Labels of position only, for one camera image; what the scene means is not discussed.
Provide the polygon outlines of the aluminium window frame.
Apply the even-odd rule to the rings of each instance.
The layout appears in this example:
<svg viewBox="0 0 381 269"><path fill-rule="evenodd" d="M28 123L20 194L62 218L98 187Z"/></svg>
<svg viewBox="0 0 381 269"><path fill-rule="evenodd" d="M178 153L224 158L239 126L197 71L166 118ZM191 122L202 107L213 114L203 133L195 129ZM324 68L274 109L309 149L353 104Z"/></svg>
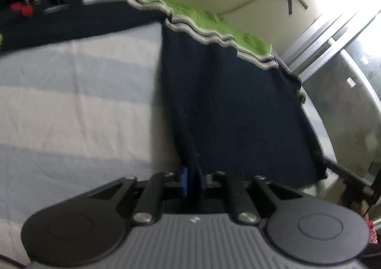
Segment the aluminium window frame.
<svg viewBox="0 0 381 269"><path fill-rule="evenodd" d="M306 82L353 41L380 13L380 7L322 14L280 55L288 69Z"/></svg>

